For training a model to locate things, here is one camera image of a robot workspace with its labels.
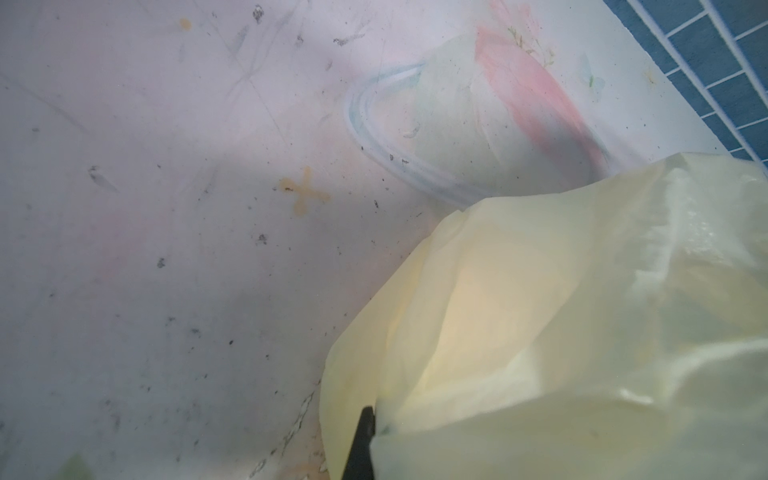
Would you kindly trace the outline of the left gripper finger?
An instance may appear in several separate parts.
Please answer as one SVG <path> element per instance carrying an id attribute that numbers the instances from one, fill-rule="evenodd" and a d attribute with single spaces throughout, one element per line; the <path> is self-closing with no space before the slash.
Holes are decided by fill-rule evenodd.
<path id="1" fill-rule="evenodd" d="M 342 473 L 342 480 L 373 480 L 374 469 L 370 444 L 375 436 L 376 416 L 372 406 L 362 409 L 348 458 Z"/>

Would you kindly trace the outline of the yellow plastic fruit-print bag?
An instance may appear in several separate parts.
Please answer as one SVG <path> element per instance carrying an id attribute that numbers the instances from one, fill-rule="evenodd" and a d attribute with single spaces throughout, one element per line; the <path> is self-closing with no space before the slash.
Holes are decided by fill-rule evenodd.
<path id="1" fill-rule="evenodd" d="M 767 178 L 675 154 L 446 217 L 331 348 L 328 474 L 763 479 Z"/>

